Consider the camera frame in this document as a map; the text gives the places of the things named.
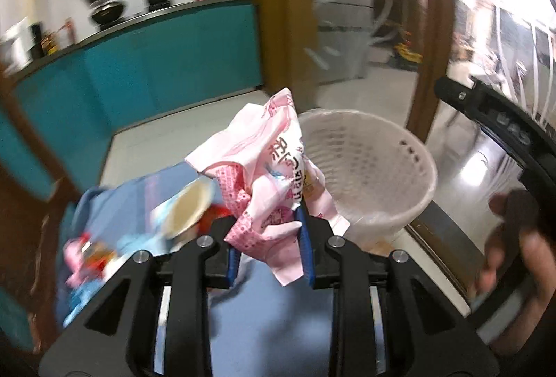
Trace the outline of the white paper cup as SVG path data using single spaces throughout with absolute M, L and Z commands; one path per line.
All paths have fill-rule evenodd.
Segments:
M 168 240 L 188 242 L 196 238 L 198 224 L 210 207 L 214 188 L 209 179 L 199 177 L 183 188 L 172 203 L 161 224 L 161 232 Z

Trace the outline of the pink snack wrapper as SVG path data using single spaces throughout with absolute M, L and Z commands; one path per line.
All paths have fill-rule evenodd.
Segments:
M 283 286 L 303 276 L 302 224 L 294 218 L 301 204 L 310 215 L 327 220 L 335 235 L 350 226 L 338 213 L 324 174 L 304 152 L 289 89 L 278 91 L 265 105 L 244 106 L 228 127 L 189 153 L 186 162 L 218 182 L 236 219 L 226 242 L 266 263 Z

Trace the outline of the white plastic trash basket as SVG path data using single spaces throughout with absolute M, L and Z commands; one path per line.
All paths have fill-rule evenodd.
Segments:
M 360 247 L 393 238 L 433 201 L 434 159 L 404 127 L 355 110 L 306 111 L 299 122 L 304 152 Z

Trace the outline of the teal lower kitchen cabinets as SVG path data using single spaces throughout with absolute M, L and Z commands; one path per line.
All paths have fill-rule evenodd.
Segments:
M 254 0 L 205 0 L 144 14 L 7 78 L 32 129 L 77 188 L 138 123 L 259 88 Z

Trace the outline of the red cigarette box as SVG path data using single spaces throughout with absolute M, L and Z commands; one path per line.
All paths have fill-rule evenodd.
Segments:
M 220 206 L 219 204 L 211 204 L 198 221 L 198 235 L 207 235 L 215 220 L 228 216 L 231 216 L 231 212 L 227 207 Z

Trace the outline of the blue striped cloth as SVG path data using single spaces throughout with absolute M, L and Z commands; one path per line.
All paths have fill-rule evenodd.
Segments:
M 187 163 L 129 180 L 116 188 L 85 191 L 62 240 L 57 320 L 68 325 L 106 281 L 95 277 L 77 288 L 74 241 L 87 235 L 116 252 L 115 272 L 138 250 L 160 256 L 171 249 L 155 210 L 173 201 L 197 178 Z M 234 288 L 209 298 L 212 368 L 217 376 L 324 376 L 328 372 L 332 293 L 313 291 L 300 279 L 283 287 L 268 267 L 241 259 Z

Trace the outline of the pink plastic wrapper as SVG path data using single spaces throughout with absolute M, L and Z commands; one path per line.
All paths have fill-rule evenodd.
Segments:
M 103 270 L 98 263 L 87 263 L 87 249 L 90 248 L 90 234 L 83 233 L 77 238 L 68 240 L 63 246 L 63 256 L 70 276 L 66 279 L 66 285 L 70 288 L 78 288 L 86 281 L 101 279 Z

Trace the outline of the yellow toy vehicle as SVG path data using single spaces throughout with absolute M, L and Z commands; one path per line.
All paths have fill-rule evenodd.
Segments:
M 412 48 L 412 33 L 398 30 L 397 41 L 393 46 L 394 67 L 416 72 L 422 63 L 422 54 Z

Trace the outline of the carved wooden chair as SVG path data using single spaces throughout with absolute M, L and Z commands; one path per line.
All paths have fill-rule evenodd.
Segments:
M 59 227 L 80 192 L 31 126 L 12 95 L 13 83 L 1 77 L 1 108 L 54 185 L 45 201 L 1 168 L 1 288 L 25 315 L 32 353 L 44 353 L 57 339 L 55 317 Z

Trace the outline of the etched glass sliding door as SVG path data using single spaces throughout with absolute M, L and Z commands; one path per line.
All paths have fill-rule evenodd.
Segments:
M 286 86 L 300 111 L 317 104 L 318 88 L 365 78 L 375 46 L 392 32 L 412 33 L 422 54 L 405 126 L 428 139 L 439 102 L 433 84 L 448 70 L 455 0 L 285 0 Z

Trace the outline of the black wok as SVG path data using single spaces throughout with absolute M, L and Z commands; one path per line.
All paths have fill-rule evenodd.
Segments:
M 91 21 L 99 30 L 106 30 L 111 26 L 123 22 L 126 4 L 123 1 L 111 1 L 98 6 L 90 15 Z

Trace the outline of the white microwave oven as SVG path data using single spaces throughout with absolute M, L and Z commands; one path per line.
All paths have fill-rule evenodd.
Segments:
M 32 62 L 32 46 L 30 23 L 24 17 L 1 37 L 1 63 L 8 75 L 23 70 Z

